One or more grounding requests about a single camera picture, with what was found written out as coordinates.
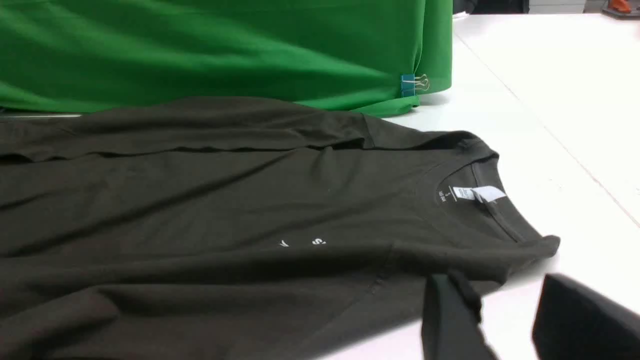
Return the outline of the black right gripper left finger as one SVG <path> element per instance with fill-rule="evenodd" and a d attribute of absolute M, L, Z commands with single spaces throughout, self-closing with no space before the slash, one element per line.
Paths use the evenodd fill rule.
<path fill-rule="evenodd" d="M 482 297 L 457 270 L 426 278 L 422 347 L 426 360 L 496 360 L 482 323 Z"/>

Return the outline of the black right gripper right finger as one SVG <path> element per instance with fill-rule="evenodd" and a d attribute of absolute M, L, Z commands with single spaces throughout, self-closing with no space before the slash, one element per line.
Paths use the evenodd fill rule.
<path fill-rule="evenodd" d="M 638 360 L 638 313 L 559 273 L 544 277 L 531 332 L 540 360 Z"/>

